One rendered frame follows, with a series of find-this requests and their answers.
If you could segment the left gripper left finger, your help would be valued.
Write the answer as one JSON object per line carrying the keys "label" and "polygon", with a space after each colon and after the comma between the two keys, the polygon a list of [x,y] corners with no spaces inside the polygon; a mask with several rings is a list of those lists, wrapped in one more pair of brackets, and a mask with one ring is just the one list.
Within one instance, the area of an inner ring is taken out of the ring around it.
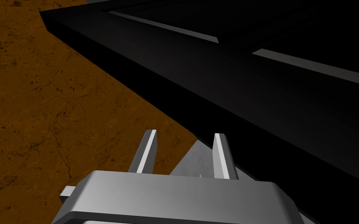
{"label": "left gripper left finger", "polygon": [[152,174],[156,153],[157,131],[154,129],[146,130],[128,172]]}

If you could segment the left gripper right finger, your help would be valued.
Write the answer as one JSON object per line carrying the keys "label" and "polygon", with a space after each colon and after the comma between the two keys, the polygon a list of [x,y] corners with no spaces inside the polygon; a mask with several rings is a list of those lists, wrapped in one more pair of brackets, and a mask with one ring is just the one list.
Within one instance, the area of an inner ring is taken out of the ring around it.
{"label": "left gripper right finger", "polygon": [[213,172],[216,179],[239,179],[227,137],[224,133],[215,133],[212,155]]}

